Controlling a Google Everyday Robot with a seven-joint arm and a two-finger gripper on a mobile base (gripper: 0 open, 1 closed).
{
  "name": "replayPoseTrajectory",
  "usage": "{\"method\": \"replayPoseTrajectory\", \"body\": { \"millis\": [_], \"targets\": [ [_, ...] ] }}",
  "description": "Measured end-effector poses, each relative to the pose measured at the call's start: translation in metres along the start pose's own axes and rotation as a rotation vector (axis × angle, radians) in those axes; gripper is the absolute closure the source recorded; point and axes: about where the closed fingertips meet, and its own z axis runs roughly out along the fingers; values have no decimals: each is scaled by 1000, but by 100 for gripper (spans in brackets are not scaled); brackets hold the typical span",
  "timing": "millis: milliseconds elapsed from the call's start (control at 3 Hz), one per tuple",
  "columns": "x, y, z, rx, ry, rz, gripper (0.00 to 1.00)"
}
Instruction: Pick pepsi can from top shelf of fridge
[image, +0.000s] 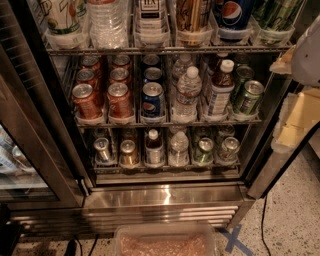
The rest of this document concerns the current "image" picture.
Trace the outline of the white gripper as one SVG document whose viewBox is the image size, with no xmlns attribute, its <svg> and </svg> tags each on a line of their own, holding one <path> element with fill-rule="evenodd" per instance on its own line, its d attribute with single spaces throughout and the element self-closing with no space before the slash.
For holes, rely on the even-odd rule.
<svg viewBox="0 0 320 256">
<path fill-rule="evenodd" d="M 320 15 L 269 68 L 276 74 L 291 74 L 295 81 L 320 87 Z M 293 151 L 320 121 L 320 89 L 312 88 L 285 98 L 273 131 L 271 148 L 280 154 Z"/>
</svg>

